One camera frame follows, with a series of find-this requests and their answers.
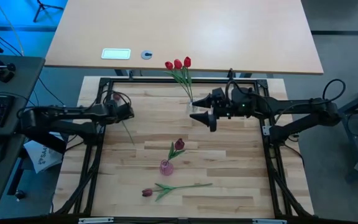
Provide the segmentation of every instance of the black metal frame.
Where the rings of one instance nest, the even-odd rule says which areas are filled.
[[[226,84],[227,81],[230,78],[223,78],[223,79],[197,79],[195,78],[193,80],[193,83],[217,83],[217,84]],[[267,84],[267,80],[236,80],[238,84],[248,84],[253,85],[253,88],[255,89],[255,92],[258,94],[263,94],[264,96],[269,96],[269,87]],[[112,90],[112,87],[114,83],[175,83],[175,80],[173,79],[167,79],[167,78],[101,78],[99,81],[99,89],[98,89],[98,99],[96,100],[97,103],[101,102],[101,96],[100,93],[104,90],[104,88],[107,85],[108,90]],[[269,124],[274,123],[274,117],[271,117],[268,119]],[[292,223],[351,223],[351,222],[344,222],[339,220],[327,220],[318,218],[316,216],[310,215],[308,212],[306,212],[302,206],[296,201],[296,198],[292,195],[290,190],[287,187],[286,180],[285,180],[285,173],[283,168],[283,162],[282,157],[280,153],[280,148],[278,145],[273,145],[273,156],[270,152],[270,141],[269,137],[264,135],[263,133],[263,126],[267,125],[266,120],[260,120],[260,132],[262,135],[262,141],[264,145],[264,154],[265,154],[265,161],[267,166],[267,173],[268,173],[268,181],[270,185],[270,194],[272,196],[272,205],[273,205],[273,213],[275,216],[275,219],[277,220],[288,220]],[[96,189],[96,179],[98,178],[98,169],[99,169],[99,163],[101,160],[101,151],[103,146],[103,139],[105,134],[106,128],[103,127],[101,131],[99,132],[99,138],[97,140],[97,147],[96,147],[96,154],[94,157],[93,165],[91,169],[88,170],[90,157],[91,157],[91,151],[92,147],[88,146],[85,151],[85,157],[83,162],[83,167],[81,170],[81,177],[80,177],[80,183],[79,187],[75,190],[73,195],[77,195],[77,198],[75,200],[75,207],[73,210],[72,215],[84,215],[84,216],[91,216],[91,210],[92,210],[92,204],[93,204],[93,198],[94,193]],[[275,159],[277,168],[274,167],[274,164],[272,162],[272,159]],[[81,201],[82,201],[82,195],[83,195],[83,189],[85,187],[85,183],[91,178],[90,182],[90,188],[88,192],[88,199],[86,201],[86,207],[83,212],[80,212],[81,207]],[[284,209],[285,213],[283,213],[280,209],[279,203],[278,203],[278,195],[277,195],[277,189],[276,184],[280,187],[280,190],[283,194],[283,201],[284,201]],[[292,215],[292,209],[296,211],[298,216]],[[65,208],[64,213],[68,213],[70,211],[70,208]],[[186,224],[186,223],[252,223],[255,222],[255,219],[251,218],[162,218],[162,217],[114,217],[114,222],[132,222],[132,223],[150,223],[150,222],[176,222],[180,224]]]
[[[228,79],[222,79],[222,80],[208,80],[208,79],[194,79],[193,83],[219,83],[219,84],[225,84],[227,83]],[[97,103],[101,102],[101,95],[100,93],[104,90],[105,86],[107,85],[108,90],[112,90],[112,87],[114,83],[174,83],[174,80],[171,79],[165,79],[165,78],[159,78],[159,79],[147,79],[147,78],[141,78],[141,79],[115,79],[115,78],[101,78],[99,81],[99,88],[98,88],[98,98],[96,99]],[[266,80],[237,80],[238,84],[248,84],[253,85],[253,88],[255,89],[256,93],[260,94],[263,93],[265,96],[269,96],[269,88],[267,85]],[[274,119],[273,117],[269,120],[270,124],[273,124]],[[274,156],[270,156],[270,143],[269,143],[269,137],[263,135],[262,127],[266,125],[266,122],[264,120],[260,120],[260,132],[262,135],[262,140],[264,144],[264,153],[265,153],[265,160],[267,165],[267,172],[268,172],[268,181],[270,184],[270,193],[272,195],[272,203],[273,203],[273,211],[275,217],[279,217],[280,215],[283,215],[283,213],[280,210],[279,204],[278,204],[278,196],[277,196],[277,190],[276,190],[276,181],[278,181],[277,184],[280,186],[286,188],[286,182],[285,182],[285,174],[284,174],[284,168],[283,168],[283,162],[282,157],[280,153],[279,147],[276,145],[273,147],[274,149]],[[97,147],[96,147],[96,155],[94,159],[96,160],[97,164],[97,170],[99,169],[99,163],[101,159],[101,151],[103,146],[103,139],[105,134],[105,128],[101,130],[99,133],[99,139],[97,141]],[[80,184],[83,183],[87,178],[88,173],[88,167],[90,163],[90,157],[91,157],[91,151],[92,146],[88,146],[85,151],[84,161],[83,161],[83,167],[81,170],[81,176],[80,176]],[[272,159],[276,160],[277,163],[277,169],[274,168]],[[85,215],[91,215],[92,210],[92,204],[93,204],[93,198],[94,198],[94,192],[96,188],[96,179],[98,178],[98,172],[96,172],[90,182],[90,188],[88,192],[88,199],[86,201],[86,207],[84,211],[82,212]],[[292,215],[291,212],[291,204],[294,206],[294,197],[292,195],[287,195],[289,192],[288,189],[283,191],[283,199],[284,199],[284,206],[285,206],[285,214],[286,215]],[[74,206],[74,213],[81,213],[80,207],[82,202],[82,195],[83,192],[80,192],[80,195],[78,196],[77,200],[75,201]]]

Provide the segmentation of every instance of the gray desk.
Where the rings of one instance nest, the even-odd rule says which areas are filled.
[[[43,58],[5,55],[0,55],[0,60],[5,64],[13,63],[16,66],[15,77],[8,83],[0,82],[0,91],[15,93],[29,98],[45,60]],[[19,120],[16,117],[17,110],[25,107],[26,104],[27,100],[15,98],[14,105],[6,120],[6,124],[3,128],[0,128],[0,133],[11,135],[5,158],[0,162],[0,199],[25,139],[23,135],[13,134],[13,131],[10,132],[10,130],[14,130],[19,123]]]

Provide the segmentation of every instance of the green leaf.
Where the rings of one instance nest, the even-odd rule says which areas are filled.
[[[171,159],[175,158],[176,156],[179,156],[180,154],[182,154],[182,153],[184,153],[184,152],[185,152],[185,150],[176,151],[176,152],[172,155]]]
[[[191,96],[190,96],[190,92],[187,90],[187,85],[186,83],[183,81],[183,78],[180,77],[179,75],[177,75],[176,73],[173,73],[173,72],[165,72],[169,75],[171,75],[173,77],[173,79],[175,79],[175,81],[177,83],[179,83],[179,85],[185,90],[185,92],[187,93],[187,95],[190,97],[191,99]]]
[[[163,184],[158,184],[158,183],[155,183],[155,185],[161,187],[162,189],[173,189],[174,188],[174,187],[171,187],[168,185],[163,185]]]
[[[173,142],[171,142],[171,149],[169,150],[169,154],[168,154],[168,160],[170,160],[171,159],[171,156],[172,156],[172,154],[173,154]]]
[[[171,190],[170,189],[167,189],[167,190],[164,190],[163,192],[161,192],[157,198],[155,199],[155,201],[158,201],[160,200],[162,197],[164,197],[164,195],[166,195],[167,193],[169,193]]]
[[[184,67],[184,66],[181,68],[180,73],[181,73],[181,77],[182,77],[182,79],[185,81],[185,84],[186,84],[186,87],[187,87],[187,82],[186,82],[186,70],[185,70],[185,67]]]

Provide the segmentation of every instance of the red flower bud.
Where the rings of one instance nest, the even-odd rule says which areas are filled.
[[[191,65],[191,59],[189,57],[186,57],[183,63],[185,64],[185,67],[188,68]]]
[[[182,140],[182,138],[178,139],[175,142],[175,149],[176,150],[182,150],[185,147],[185,142]]]
[[[173,69],[173,65],[171,62],[165,62],[165,66],[168,70],[172,70]]]
[[[175,59],[173,64],[175,65],[175,69],[181,69],[181,62],[179,59]]]
[[[152,189],[144,189],[142,190],[142,196],[143,197],[149,197],[153,194],[153,190]]]

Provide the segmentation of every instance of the desk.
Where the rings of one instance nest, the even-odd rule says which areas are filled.
[[[93,102],[99,80],[100,77],[84,78],[78,105]],[[271,79],[267,83],[270,96],[280,100],[287,98],[283,80]],[[225,84],[194,84],[193,94],[200,99],[220,86]],[[209,128],[185,113],[188,98],[176,83],[114,83],[113,89],[132,99],[135,117],[125,124],[135,146],[122,124],[107,126],[92,216],[274,217],[259,120],[222,118],[218,121],[217,131],[211,133]],[[280,124],[290,121],[290,115],[283,115]],[[162,176],[158,169],[160,161],[167,157],[171,141],[178,138],[186,142],[186,152],[172,160],[174,173]],[[68,146],[80,141],[77,138]],[[297,143],[288,141],[287,144],[298,150]],[[289,189],[313,214],[301,159],[289,149],[282,148],[281,152]],[[84,145],[65,154],[53,199],[56,209],[78,185],[84,154]],[[154,187],[154,183],[213,185],[176,190],[154,202],[156,195],[141,196],[141,191]]]
[[[69,0],[45,66],[158,70],[186,56],[198,71],[323,73],[300,0]]]
[[[16,66],[16,74],[12,80],[8,83],[0,82],[0,91],[15,93],[30,98],[45,60],[36,57],[6,55],[0,55],[0,60],[5,64],[13,63]],[[27,100],[19,97],[15,98],[11,113],[8,115],[4,127],[2,129],[0,128],[0,135],[5,134],[11,136],[6,149],[5,158],[0,162],[0,199],[25,139],[21,134],[13,134],[13,131],[19,123],[16,112],[25,107],[26,104]]]

